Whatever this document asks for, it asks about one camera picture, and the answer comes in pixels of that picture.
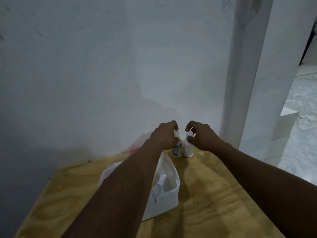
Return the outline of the person's left hand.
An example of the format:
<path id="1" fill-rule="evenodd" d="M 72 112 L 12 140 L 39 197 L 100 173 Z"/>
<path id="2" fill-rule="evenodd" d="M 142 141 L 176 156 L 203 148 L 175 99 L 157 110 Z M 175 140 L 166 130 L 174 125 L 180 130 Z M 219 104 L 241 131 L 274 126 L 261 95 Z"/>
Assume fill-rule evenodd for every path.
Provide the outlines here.
<path id="1" fill-rule="evenodd" d="M 159 152 L 172 149 L 177 144 L 178 139 L 173 133 L 166 131 L 166 123 L 161 123 L 152 132 L 146 144 Z"/>

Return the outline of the person's right hand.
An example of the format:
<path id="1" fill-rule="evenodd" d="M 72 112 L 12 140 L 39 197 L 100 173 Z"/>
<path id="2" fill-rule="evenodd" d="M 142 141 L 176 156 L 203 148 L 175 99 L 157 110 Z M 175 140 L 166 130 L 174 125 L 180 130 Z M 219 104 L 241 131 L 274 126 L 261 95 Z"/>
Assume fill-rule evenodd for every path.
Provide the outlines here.
<path id="1" fill-rule="evenodd" d="M 202 151 L 216 154 L 225 144 L 208 124 L 192 120 L 187 124 L 185 131 L 192 131 L 196 134 L 197 144 L 194 146 Z"/>

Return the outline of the plain white bottle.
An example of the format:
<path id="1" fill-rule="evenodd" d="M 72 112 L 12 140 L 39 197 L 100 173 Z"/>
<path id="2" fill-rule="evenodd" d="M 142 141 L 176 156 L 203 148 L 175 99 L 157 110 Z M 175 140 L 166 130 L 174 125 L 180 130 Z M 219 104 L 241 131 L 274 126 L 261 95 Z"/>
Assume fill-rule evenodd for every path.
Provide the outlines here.
<path id="1" fill-rule="evenodd" d="M 193 137 L 194 133 L 192 131 L 186 132 L 186 138 L 183 144 L 183 155 L 190 158 L 194 155 L 194 146 L 188 141 L 188 137 Z"/>

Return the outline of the white bottle with green label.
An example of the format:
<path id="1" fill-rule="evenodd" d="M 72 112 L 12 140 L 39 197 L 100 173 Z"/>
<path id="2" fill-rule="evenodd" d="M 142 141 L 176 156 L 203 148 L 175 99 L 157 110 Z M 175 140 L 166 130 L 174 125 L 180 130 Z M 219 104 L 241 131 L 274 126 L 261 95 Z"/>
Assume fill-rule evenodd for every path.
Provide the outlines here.
<path id="1" fill-rule="evenodd" d="M 183 143 L 180 138 L 180 132 L 178 130 L 174 130 L 174 136 L 178 139 L 177 144 L 172 149 L 172 154 L 175 157 L 181 157 L 183 155 Z"/>

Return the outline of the person's right forearm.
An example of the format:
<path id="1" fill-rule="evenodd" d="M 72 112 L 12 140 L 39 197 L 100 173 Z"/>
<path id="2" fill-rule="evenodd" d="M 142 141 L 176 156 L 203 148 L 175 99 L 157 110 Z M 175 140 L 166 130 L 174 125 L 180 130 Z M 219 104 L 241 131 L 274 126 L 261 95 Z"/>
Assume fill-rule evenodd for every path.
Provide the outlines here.
<path id="1" fill-rule="evenodd" d="M 287 238 L 317 238 L 317 186 L 221 142 L 214 154 Z"/>

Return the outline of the person's left forearm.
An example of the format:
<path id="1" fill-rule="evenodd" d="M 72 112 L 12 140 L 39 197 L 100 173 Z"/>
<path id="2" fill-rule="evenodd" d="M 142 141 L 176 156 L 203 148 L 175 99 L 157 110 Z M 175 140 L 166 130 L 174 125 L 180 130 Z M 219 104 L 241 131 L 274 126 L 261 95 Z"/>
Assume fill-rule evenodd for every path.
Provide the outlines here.
<path id="1" fill-rule="evenodd" d="M 167 142 L 148 139 L 102 182 L 61 238 L 135 238 Z"/>

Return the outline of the clear packet with red part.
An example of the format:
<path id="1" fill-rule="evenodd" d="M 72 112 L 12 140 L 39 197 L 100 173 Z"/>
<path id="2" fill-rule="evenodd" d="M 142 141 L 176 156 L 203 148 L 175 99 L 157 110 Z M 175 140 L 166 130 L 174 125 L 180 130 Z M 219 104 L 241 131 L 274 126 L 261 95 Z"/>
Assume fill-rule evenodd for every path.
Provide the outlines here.
<path id="1" fill-rule="evenodd" d="M 142 145 L 145 143 L 147 139 L 150 138 L 153 131 L 142 134 L 136 141 L 131 144 L 127 149 L 121 152 L 121 154 L 128 154 L 129 156 L 133 155 Z"/>

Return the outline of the white plastic spoon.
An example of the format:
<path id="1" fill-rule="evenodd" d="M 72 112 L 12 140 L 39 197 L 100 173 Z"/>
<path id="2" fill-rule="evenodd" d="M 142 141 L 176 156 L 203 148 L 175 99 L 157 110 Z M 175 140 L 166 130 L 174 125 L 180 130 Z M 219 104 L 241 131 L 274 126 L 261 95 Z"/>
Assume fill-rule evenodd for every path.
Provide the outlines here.
<path id="1" fill-rule="evenodd" d="M 166 174 L 156 174 L 153 180 L 153 186 L 151 189 L 154 203 L 158 202 L 158 197 L 164 193 L 169 192 L 168 190 L 168 178 Z"/>

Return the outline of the white plastic storage box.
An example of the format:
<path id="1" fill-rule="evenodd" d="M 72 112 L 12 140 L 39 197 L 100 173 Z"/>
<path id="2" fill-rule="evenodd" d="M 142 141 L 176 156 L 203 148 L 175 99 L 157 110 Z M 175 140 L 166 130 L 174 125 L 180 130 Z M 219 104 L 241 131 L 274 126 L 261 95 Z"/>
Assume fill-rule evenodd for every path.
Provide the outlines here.
<path id="1" fill-rule="evenodd" d="M 142 221 L 158 216 L 178 206 L 180 179 L 172 160 L 165 152 L 161 153 L 155 171 L 155 175 L 156 174 L 167 175 L 169 192 L 158 197 L 157 203 L 154 203 L 152 192 L 150 192 Z"/>

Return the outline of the white block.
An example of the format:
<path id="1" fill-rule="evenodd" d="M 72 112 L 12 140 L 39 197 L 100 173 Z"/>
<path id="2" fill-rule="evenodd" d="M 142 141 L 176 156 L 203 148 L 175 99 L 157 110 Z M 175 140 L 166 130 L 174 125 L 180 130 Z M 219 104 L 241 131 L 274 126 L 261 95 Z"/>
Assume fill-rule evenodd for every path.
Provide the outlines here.
<path id="1" fill-rule="evenodd" d="M 289 137 L 298 115 L 298 111 L 283 107 L 275 125 L 271 140 Z"/>

